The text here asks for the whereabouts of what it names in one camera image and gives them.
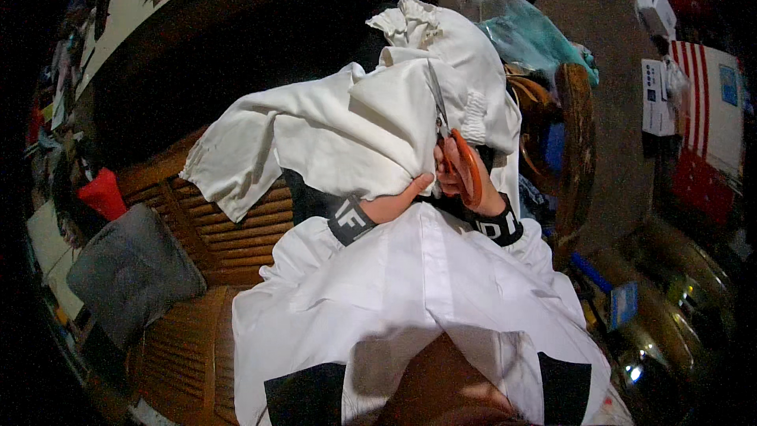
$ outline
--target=black wristband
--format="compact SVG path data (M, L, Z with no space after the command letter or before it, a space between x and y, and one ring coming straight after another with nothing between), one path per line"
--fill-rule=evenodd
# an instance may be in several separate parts
M328 228L345 247L376 225L360 208L360 200L355 196L347 197L336 214L328 220Z
M510 204L507 194L500 193L500 196L507 206L502 214L488 218L476 215L472 224L500 247L507 247L517 242L523 235L523 224L516 219L516 213L513 211L513 205Z

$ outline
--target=white cloth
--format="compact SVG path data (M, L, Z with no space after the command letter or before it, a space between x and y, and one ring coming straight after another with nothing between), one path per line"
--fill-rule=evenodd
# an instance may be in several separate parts
M376 70L351 63L323 79L238 99L192 147L179 176L235 222L280 167L329 194L399 194L414 177L434 173L430 57L449 124L471 144L515 155L509 178L494 174L495 186L517 201L520 112L487 37L460 14L418 0L401 0L368 23L394 45Z
M325 362L346 364L342 420L378 408L410 359L446 331L526 419L544 422L538 352L591 364L584 423L610 386L571 281L552 269L541 228L500 248L429 204L414 204L348 247L323 218L287 232L265 281L232 305L235 408L256 424L263 383Z

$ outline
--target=scissor blade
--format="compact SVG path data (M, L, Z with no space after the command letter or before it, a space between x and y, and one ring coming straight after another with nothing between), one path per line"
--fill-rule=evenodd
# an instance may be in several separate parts
M442 99L441 97L441 86L439 86L439 80L436 77L436 71L434 71L434 66L431 65L431 60L426 58L426 61L429 63L429 76L431 77L429 88L431 90L431 94L434 96L434 100L436 101L436 108L439 110L442 118L444 119L444 125L446 127L449 127L449 121L447 120L447 109L444 107L444 99Z

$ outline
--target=orange scissors handle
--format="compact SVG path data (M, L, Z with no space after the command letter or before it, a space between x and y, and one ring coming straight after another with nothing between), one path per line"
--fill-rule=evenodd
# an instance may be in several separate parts
M457 152L460 155L461 163L464 166L468 167L468 172L470 173L472 180L472 187L468 187L468 185L466 184L466 179L463 177L463 175L460 175L460 179L462 179L463 185L463 191L460 192L462 203L468 207L478 207L478 205L481 204L481 197L484 194L484 189L481 185L481 173L478 171L478 163L476 162L475 156L473 155L473 150L468 146L468 143L465 141L465 139L462 138L458 129L453 128L449 132L449 134L450 137L455 139L455 143L457 144ZM449 157L446 154L444 155L444 165L447 166L449 170L455 171L455 167L449 161Z

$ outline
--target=blue object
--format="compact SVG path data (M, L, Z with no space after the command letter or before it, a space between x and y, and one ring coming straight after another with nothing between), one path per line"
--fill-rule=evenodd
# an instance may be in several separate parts
M565 148L565 124L550 124L546 138L542 140L541 154L544 162L555 173L563 170L563 149Z
M574 47L551 20L526 0L504 3L504 14L477 24L503 61L543 70L552 81L558 65L575 63L586 68L592 87L600 83L600 72L588 49Z
M638 297L639 288L636 281L631 281L612 290L610 293L610 331L617 329L636 316Z
M608 280L605 280L600 275L600 272L594 268L594 265L580 256L578 252L573 252L571 254L570 261L573 263L573 265L576 266L577 269L581 270L581 273L589 277L589 279L592 280L594 284L602 290L603 293L610 293L612 291L612 285L610 284L610 282Z
M732 106L739 105L739 91L736 86L736 72L733 68L720 65L720 86L724 102Z

